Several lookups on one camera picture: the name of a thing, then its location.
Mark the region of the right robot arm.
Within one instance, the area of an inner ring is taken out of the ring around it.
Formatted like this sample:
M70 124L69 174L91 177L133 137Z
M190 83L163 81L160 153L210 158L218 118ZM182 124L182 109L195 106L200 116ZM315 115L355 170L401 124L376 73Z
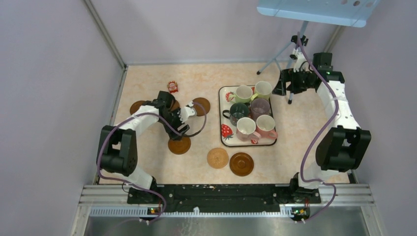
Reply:
M331 53L315 53L311 64L301 51L295 50L290 58L293 68L280 72L273 94L285 96L314 89L328 118L319 131L326 131L315 151L315 162L308 168L301 165L300 172L291 179L289 198L301 203L308 194L330 177L359 167L371 141L371 133L355 120L345 93L345 78L333 70Z

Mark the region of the woven rattan coaster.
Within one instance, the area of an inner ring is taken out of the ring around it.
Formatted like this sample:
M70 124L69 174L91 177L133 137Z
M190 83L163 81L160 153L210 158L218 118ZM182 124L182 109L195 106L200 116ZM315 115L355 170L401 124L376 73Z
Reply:
M214 169L222 169L229 163L229 155L223 148L213 148L207 154L207 162Z

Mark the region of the dark brown wooden coaster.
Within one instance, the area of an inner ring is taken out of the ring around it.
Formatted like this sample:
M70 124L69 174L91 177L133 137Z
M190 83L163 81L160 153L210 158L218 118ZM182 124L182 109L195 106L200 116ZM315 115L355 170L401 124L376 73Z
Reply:
M196 111L196 116L201 117L208 114L211 108L210 102L203 97L198 97L192 100L193 108Z

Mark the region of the brown wooden round coaster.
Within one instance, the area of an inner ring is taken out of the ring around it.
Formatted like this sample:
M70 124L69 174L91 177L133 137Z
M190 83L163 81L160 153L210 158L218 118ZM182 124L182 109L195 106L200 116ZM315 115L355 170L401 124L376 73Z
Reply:
M143 100L134 102L129 109L130 114L133 115L134 113L136 113L139 110L139 108L143 105L144 102L145 101Z

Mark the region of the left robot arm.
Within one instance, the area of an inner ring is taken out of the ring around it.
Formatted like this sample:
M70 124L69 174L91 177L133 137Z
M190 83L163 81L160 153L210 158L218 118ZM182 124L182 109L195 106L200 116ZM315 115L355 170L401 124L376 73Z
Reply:
M185 122L197 112L192 102L173 109L175 102L172 94L160 91L156 99L143 102L126 120L101 129L96 160L100 178L105 178L101 170L115 173L115 180L139 189L139 197L145 203L157 199L158 191L152 186L153 177L138 166L137 139L156 123L163 124L171 140L184 137L190 128Z

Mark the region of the dark brown round coaster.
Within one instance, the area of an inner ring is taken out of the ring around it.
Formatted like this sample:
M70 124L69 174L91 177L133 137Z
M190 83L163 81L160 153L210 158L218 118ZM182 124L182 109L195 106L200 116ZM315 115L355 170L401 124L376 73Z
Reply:
M238 152L231 157L229 167L233 174L244 177L252 173L254 160L249 154Z

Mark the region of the dark green mug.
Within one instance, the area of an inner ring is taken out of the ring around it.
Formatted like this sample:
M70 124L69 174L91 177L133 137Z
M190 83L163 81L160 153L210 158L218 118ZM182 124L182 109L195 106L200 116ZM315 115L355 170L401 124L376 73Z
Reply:
M246 103L235 103L230 109L224 110L222 116L228 119L231 125L236 126L241 118L247 118L250 115L249 107Z

